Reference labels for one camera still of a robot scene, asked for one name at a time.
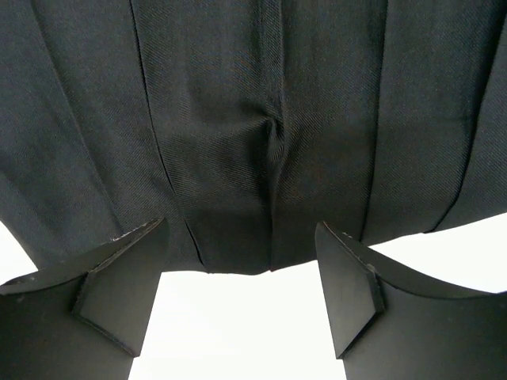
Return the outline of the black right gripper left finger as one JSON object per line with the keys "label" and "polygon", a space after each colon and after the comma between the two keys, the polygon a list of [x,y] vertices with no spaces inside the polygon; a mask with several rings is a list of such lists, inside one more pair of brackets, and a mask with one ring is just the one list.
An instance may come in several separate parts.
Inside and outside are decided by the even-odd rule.
{"label": "black right gripper left finger", "polygon": [[3,379],[127,379],[164,266],[160,218],[1,286]]}

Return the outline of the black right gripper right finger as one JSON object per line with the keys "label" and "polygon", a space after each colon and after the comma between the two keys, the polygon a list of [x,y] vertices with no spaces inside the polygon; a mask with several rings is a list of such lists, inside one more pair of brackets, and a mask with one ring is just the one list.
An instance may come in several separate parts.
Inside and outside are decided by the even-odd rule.
{"label": "black right gripper right finger", "polygon": [[315,248],[347,378],[505,378],[505,293],[435,279],[324,222]]}

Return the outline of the black pleated skirt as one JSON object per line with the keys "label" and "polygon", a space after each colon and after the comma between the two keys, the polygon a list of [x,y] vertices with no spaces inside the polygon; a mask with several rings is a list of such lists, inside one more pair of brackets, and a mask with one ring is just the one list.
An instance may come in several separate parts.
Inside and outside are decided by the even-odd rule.
{"label": "black pleated skirt", "polygon": [[255,275],[506,211],[503,1],[4,1],[1,220]]}

